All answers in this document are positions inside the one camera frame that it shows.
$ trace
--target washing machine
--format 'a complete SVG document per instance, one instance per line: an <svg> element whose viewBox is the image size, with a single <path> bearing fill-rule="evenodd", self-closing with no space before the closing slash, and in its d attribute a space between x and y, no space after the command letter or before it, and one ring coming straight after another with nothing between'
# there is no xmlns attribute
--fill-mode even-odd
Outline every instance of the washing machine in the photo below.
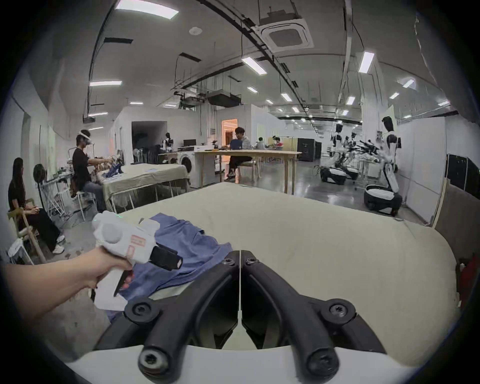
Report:
<svg viewBox="0 0 480 384"><path fill-rule="evenodd" d="M178 152L178 164L185 166L190 177L190 186L200 188L200 168L202 158L194 151ZM204 186L215 182L215 157L205 156L204 159Z"/></svg>

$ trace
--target ceiling duct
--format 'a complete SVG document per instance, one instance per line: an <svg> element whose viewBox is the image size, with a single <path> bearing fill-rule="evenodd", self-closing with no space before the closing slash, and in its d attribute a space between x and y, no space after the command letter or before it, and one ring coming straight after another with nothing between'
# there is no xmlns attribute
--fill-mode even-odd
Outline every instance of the ceiling duct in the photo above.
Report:
<svg viewBox="0 0 480 384"><path fill-rule="evenodd" d="M232 95L224 89L207 93L205 97L211 105L217 105L219 107L230 108L241 104L241 97Z"/></svg>

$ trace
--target black panel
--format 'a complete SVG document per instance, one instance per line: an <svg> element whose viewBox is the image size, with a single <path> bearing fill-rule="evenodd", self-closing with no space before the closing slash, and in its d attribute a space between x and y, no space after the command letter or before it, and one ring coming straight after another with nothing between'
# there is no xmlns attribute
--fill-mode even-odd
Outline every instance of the black panel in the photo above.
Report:
<svg viewBox="0 0 480 384"><path fill-rule="evenodd" d="M315 160L315 140L314 139L298 139L297 151L301 152L300 161Z"/></svg>

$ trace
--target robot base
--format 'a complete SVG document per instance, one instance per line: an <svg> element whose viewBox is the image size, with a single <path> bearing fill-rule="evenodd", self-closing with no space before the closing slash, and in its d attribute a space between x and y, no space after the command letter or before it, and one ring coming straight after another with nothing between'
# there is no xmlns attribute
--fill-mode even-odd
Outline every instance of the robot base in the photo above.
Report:
<svg viewBox="0 0 480 384"><path fill-rule="evenodd" d="M323 182L328 182L328 179L331 179L335 184L343 185L345 184L347 174L339 168L321 167L320 177Z"/></svg>
<svg viewBox="0 0 480 384"><path fill-rule="evenodd" d="M367 185L363 194L363 201L371 211L381 211L385 208L391 208L391 216L395 217L402 205L402 196L392 192L388 187L381 185Z"/></svg>

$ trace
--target beige tablecloth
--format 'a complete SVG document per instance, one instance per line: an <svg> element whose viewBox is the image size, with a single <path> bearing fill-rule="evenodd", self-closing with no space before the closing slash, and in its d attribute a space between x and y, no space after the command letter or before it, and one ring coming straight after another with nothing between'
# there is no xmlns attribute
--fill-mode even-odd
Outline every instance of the beige tablecloth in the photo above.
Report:
<svg viewBox="0 0 480 384"><path fill-rule="evenodd" d="M188 179L185 166L178 164L135 164L121 168L122 174L112 178L104 178L107 171L99 172L99 179L103 184L105 202L109 204L112 194L132 188L141 188L149 184L159 184L166 181Z"/></svg>
<svg viewBox="0 0 480 384"><path fill-rule="evenodd" d="M430 227L231 183L122 215L136 224L158 212L252 251L300 294L351 301L405 365L425 362L455 319L455 258ZM230 339L224 348L248 348L241 325Z"/></svg>

